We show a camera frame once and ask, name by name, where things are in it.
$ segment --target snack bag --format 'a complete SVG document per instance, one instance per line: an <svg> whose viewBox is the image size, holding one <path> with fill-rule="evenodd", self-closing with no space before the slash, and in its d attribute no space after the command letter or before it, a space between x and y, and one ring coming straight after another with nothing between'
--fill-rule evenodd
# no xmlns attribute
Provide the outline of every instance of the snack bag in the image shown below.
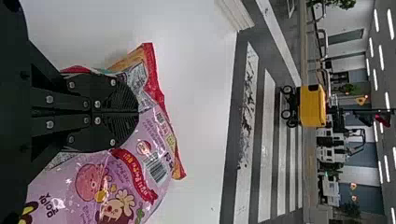
<svg viewBox="0 0 396 224"><path fill-rule="evenodd" d="M165 114L165 118L170 121L165 108L163 92L160 90L160 85L158 83L157 64L152 43L142 44L140 47L130 52L126 58L113 64L107 70L88 68L80 65L62 70L64 76L74 76L81 73L112 76L126 82L139 103L139 113L143 113L159 105ZM175 154L175 169L172 173L172 177L180 180L186 176L186 173L178 155L176 140L173 147Z"/></svg>
<svg viewBox="0 0 396 224"><path fill-rule="evenodd" d="M145 223L171 181L175 139L155 105L120 148L78 154L43 171L29 185L20 223Z"/></svg>

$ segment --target yellow vehicle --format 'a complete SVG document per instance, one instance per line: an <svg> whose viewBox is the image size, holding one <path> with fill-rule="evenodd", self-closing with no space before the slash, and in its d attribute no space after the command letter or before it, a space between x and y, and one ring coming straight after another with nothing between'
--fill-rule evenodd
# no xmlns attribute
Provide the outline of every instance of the yellow vehicle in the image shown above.
<svg viewBox="0 0 396 224"><path fill-rule="evenodd" d="M326 93L321 85L284 86L281 91L289 104L289 109L281 113L288 127L295 128L300 123L315 128L326 125Z"/></svg>

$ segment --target bolt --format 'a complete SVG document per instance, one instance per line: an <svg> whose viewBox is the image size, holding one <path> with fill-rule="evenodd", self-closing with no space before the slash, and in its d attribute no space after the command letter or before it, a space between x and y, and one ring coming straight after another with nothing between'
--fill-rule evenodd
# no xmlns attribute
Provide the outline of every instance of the bolt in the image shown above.
<svg viewBox="0 0 396 224"><path fill-rule="evenodd" d="M95 107L99 108L100 107L100 101L95 101Z"/></svg>
<svg viewBox="0 0 396 224"><path fill-rule="evenodd" d="M53 97L51 95L46 96L46 102L47 104L52 104L53 103Z"/></svg>
<svg viewBox="0 0 396 224"><path fill-rule="evenodd" d="M69 141L70 144L73 144L74 143L74 136L70 135L68 141Z"/></svg>
<svg viewBox="0 0 396 224"><path fill-rule="evenodd" d="M22 153L26 152L28 149L29 149L28 145L21 145L20 146L20 152L22 152Z"/></svg>
<svg viewBox="0 0 396 224"><path fill-rule="evenodd" d="M74 83L74 82L69 82L69 88L70 89L74 89L76 87L76 83Z"/></svg>
<svg viewBox="0 0 396 224"><path fill-rule="evenodd" d="M47 129L52 129L53 128L53 121L49 120L47 121Z"/></svg>
<svg viewBox="0 0 396 224"><path fill-rule="evenodd" d="M21 71L21 72L20 72L20 77L21 77L23 80L26 80L26 79L28 79L30 76L29 76L29 74L27 74L25 71Z"/></svg>
<svg viewBox="0 0 396 224"><path fill-rule="evenodd" d="M99 117L96 117L96 118L95 118L95 124L96 124L96 125L99 125L100 122L102 122L102 120L101 120Z"/></svg>

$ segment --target red sign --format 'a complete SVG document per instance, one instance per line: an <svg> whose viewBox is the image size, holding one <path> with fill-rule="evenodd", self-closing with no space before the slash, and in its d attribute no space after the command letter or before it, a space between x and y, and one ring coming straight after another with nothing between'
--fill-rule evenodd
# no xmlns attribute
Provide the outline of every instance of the red sign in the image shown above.
<svg viewBox="0 0 396 224"><path fill-rule="evenodd" d="M137 158L131 152L123 148L112 149L111 154L115 158L122 160L125 165L128 166L132 174L134 188L140 197L142 197L144 201L154 204L154 201L158 199L158 195L153 189L149 189L147 186L143 176L142 167L140 166Z"/></svg>

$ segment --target pink snack bag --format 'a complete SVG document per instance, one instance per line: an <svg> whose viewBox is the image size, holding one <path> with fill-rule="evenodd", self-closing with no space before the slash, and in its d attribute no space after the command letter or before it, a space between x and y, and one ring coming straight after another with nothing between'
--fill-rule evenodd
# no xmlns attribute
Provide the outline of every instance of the pink snack bag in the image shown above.
<svg viewBox="0 0 396 224"><path fill-rule="evenodd" d="M156 105L120 147L43 171L29 185L27 224L143 224L160 205L175 166L176 138Z"/></svg>

